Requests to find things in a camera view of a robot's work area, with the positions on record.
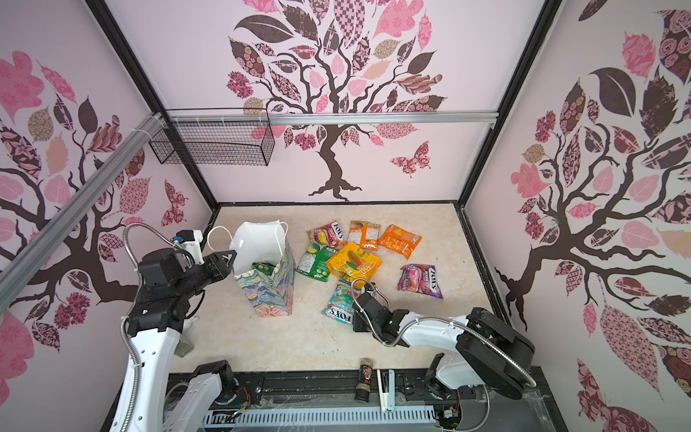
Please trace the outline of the teal Fox's candy packet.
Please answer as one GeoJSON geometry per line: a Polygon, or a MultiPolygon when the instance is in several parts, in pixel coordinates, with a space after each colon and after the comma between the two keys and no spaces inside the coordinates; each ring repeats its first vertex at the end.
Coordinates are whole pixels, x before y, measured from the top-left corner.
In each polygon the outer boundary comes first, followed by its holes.
{"type": "Polygon", "coordinates": [[[357,281],[354,288],[347,281],[339,279],[333,295],[322,315],[345,325],[351,325],[354,318],[354,298],[359,297],[365,288],[364,281],[357,281]]]}

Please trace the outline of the pink Fox's candy packet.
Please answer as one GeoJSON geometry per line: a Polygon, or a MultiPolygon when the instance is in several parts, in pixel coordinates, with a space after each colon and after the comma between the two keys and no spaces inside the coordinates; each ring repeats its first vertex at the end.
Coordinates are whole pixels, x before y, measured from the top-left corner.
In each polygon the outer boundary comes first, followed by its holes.
{"type": "Polygon", "coordinates": [[[397,289],[400,292],[420,293],[437,299],[444,298],[437,282],[437,270],[432,265],[403,266],[397,289]]]}

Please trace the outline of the floral paper gift bag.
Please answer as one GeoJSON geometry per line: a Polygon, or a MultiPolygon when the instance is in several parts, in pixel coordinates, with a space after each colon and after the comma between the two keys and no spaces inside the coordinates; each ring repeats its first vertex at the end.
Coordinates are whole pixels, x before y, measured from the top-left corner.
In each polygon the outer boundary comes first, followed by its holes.
{"type": "Polygon", "coordinates": [[[242,223],[235,232],[217,225],[207,236],[212,251],[237,253],[233,275],[257,316],[293,313],[295,261],[284,221],[242,223]]]}

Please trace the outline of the green snack packet front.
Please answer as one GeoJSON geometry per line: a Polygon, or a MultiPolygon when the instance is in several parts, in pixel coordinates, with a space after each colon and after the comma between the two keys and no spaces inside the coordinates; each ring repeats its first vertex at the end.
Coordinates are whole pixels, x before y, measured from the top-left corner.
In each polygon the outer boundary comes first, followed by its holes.
{"type": "Polygon", "coordinates": [[[275,271],[275,265],[273,265],[271,263],[265,263],[265,262],[261,262],[261,263],[255,262],[253,264],[253,268],[255,270],[257,270],[257,272],[261,273],[262,275],[266,275],[266,276],[272,276],[274,274],[274,271],[275,271]]]}

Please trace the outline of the green snack packet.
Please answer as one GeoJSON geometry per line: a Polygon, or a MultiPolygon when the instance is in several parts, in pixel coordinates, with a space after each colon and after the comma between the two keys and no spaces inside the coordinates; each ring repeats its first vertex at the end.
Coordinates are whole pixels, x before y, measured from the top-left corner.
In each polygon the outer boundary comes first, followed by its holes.
{"type": "Polygon", "coordinates": [[[253,264],[253,268],[255,270],[257,270],[257,272],[261,273],[262,275],[266,275],[266,276],[272,276],[274,274],[274,271],[275,271],[275,265],[273,265],[271,263],[265,263],[265,262],[261,262],[261,263],[255,262],[253,264]]]}
{"type": "Polygon", "coordinates": [[[311,241],[305,254],[297,265],[296,272],[310,279],[327,282],[330,270],[327,262],[336,255],[337,251],[329,246],[322,246],[311,241]]]}

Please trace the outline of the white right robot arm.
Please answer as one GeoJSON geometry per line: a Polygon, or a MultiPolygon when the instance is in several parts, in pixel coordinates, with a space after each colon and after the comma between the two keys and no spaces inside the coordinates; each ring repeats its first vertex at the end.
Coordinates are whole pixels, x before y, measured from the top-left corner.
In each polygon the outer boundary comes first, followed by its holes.
{"type": "Polygon", "coordinates": [[[391,311],[376,284],[359,278],[349,284],[355,332],[371,334],[385,347],[434,347],[441,351],[428,368],[428,385],[455,391],[484,385],[520,400],[537,381],[530,374],[536,347],[492,312],[475,307],[453,318],[415,311],[391,311]]]}

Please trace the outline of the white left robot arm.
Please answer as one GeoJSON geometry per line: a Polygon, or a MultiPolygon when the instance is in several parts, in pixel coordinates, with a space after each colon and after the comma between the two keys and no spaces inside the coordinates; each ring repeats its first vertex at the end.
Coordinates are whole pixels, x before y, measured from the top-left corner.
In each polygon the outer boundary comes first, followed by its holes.
{"type": "Polygon", "coordinates": [[[218,399],[234,399],[239,382],[225,360],[199,365],[173,411],[164,413],[168,379],[185,322],[192,318],[191,300],[231,275],[233,250],[203,255],[203,233],[180,230],[166,247],[136,258],[129,234],[122,234],[139,287],[120,333],[128,351],[120,399],[111,421],[113,431],[196,431],[218,399]]]}

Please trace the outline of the yellow snack packet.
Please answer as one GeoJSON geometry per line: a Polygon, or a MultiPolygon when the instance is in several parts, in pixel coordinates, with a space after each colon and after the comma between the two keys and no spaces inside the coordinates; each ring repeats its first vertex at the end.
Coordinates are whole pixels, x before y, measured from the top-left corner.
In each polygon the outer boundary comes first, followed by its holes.
{"type": "Polygon", "coordinates": [[[360,278],[371,280],[381,264],[379,257],[354,243],[345,244],[327,261],[331,275],[347,283],[360,278]]]}

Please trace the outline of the small orange snack packet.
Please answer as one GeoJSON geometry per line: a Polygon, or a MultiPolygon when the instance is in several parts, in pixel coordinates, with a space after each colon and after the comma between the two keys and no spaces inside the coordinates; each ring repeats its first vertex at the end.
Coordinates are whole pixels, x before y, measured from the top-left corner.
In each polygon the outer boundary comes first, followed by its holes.
{"type": "Polygon", "coordinates": [[[347,241],[356,244],[361,249],[376,251],[379,248],[380,230],[379,224],[369,221],[351,221],[347,241]]]}

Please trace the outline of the orange snack packet right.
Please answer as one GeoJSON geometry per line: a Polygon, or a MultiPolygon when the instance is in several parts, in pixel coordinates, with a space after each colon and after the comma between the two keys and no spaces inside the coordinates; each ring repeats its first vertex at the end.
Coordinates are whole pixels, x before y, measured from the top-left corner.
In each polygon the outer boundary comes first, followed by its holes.
{"type": "Polygon", "coordinates": [[[410,259],[422,239],[421,236],[392,224],[386,228],[377,244],[381,248],[386,248],[410,259]]]}

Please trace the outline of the yellow-pink Fox's candy packet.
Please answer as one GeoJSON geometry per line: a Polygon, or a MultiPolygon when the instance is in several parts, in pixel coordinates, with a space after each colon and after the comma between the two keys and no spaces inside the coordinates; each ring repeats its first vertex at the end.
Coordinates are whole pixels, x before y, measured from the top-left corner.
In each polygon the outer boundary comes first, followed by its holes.
{"type": "Polygon", "coordinates": [[[345,245],[343,230],[338,221],[331,221],[328,224],[310,230],[308,237],[310,241],[329,248],[340,249],[345,245]]]}

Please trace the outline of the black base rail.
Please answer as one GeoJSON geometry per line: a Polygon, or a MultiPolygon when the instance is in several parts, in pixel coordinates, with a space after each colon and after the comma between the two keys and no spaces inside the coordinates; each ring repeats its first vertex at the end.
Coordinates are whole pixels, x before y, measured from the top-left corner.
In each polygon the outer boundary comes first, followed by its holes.
{"type": "MultiPolygon", "coordinates": [[[[287,428],[199,428],[196,431],[565,431],[567,425],[541,368],[531,373],[536,388],[525,390],[520,400],[506,398],[482,386],[438,392],[428,385],[423,369],[396,369],[395,408],[431,406],[435,425],[349,425],[287,428]]],[[[291,408],[380,408],[376,371],[369,403],[354,399],[358,372],[300,371],[233,373],[239,382],[234,399],[218,399],[210,410],[291,408]]],[[[169,415],[181,400],[192,374],[171,374],[164,413],[169,415]]]]}

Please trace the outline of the aluminium rail left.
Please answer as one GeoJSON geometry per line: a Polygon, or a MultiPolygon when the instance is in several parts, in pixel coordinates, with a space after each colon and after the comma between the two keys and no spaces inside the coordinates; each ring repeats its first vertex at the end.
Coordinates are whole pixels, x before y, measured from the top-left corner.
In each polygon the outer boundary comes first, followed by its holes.
{"type": "Polygon", "coordinates": [[[38,232],[19,256],[3,271],[1,277],[1,310],[10,307],[41,266],[68,237],[79,221],[106,191],[124,167],[165,125],[161,113],[151,113],[132,130],[113,156],[91,176],[66,205],[38,232]]]}

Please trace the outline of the aluminium rail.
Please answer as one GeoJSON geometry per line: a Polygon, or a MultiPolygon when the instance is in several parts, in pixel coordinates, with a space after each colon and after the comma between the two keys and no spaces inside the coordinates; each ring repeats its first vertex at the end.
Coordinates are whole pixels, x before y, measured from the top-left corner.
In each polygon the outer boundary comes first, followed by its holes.
{"type": "Polygon", "coordinates": [[[346,124],[386,124],[386,123],[489,123],[498,120],[498,113],[491,111],[427,112],[427,113],[261,113],[241,114],[198,114],[172,115],[173,123],[220,122],[259,122],[266,125],[346,125],[346,124]]]}
{"type": "Polygon", "coordinates": [[[38,232],[19,256],[3,271],[1,277],[1,310],[10,307],[41,266],[68,237],[79,221],[106,191],[124,167],[165,125],[161,113],[151,113],[132,130],[113,156],[91,176],[66,205],[38,232]]]}

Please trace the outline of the aluminium rail back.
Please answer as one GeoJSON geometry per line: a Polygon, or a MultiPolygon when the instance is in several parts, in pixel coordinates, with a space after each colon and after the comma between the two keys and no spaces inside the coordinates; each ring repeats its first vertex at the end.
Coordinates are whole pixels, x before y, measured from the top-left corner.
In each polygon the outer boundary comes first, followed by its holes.
{"type": "Polygon", "coordinates": [[[427,113],[261,113],[241,114],[198,114],[172,115],[173,123],[220,122],[259,122],[266,125],[346,125],[346,124],[386,124],[386,123],[489,123],[498,120],[498,113],[491,111],[427,112],[427,113]]]}

